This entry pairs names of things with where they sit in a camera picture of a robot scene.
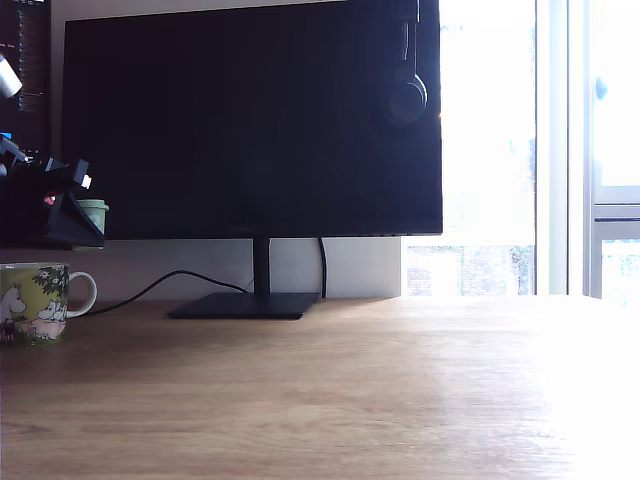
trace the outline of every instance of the headphone ear cup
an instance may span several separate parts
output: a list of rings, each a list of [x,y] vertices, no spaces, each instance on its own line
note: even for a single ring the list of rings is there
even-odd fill
[[[384,100],[384,110],[392,125],[408,127],[417,122],[427,106],[427,88],[415,75],[413,81],[391,86]]]

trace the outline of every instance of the monitor screen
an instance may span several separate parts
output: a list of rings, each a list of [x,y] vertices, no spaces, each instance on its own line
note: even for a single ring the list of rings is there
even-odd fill
[[[50,52],[50,0],[0,0],[0,54],[22,83],[13,97],[0,95],[0,134],[29,157],[49,155]]]
[[[67,22],[63,157],[89,162],[107,237],[441,233],[438,1],[416,42],[428,103],[405,127],[380,108],[394,2]]]

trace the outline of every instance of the cartoon character print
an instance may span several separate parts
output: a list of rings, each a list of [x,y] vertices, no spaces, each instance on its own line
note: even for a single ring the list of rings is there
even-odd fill
[[[66,325],[67,306],[51,300],[32,322],[21,324],[20,329],[40,340],[57,340]]]
[[[23,313],[27,309],[27,306],[22,301],[20,288],[21,285],[19,283],[11,285],[7,293],[2,297],[2,302],[0,303],[0,312],[2,313],[2,332],[0,332],[0,337],[3,342],[13,341],[15,331],[13,314]]]

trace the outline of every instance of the window handle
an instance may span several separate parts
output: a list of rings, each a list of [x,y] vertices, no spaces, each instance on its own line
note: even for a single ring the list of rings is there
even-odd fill
[[[607,96],[607,93],[609,93],[609,86],[602,77],[598,77],[596,79],[596,97],[602,101]]]

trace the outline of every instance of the window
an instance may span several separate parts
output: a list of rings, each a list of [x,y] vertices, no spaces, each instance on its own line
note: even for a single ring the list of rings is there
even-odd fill
[[[440,22],[444,234],[403,239],[404,293],[533,294],[535,1],[441,0]]]
[[[585,135],[593,165],[591,282],[594,297],[640,307],[640,73],[631,59],[640,38],[635,0],[591,0]]]

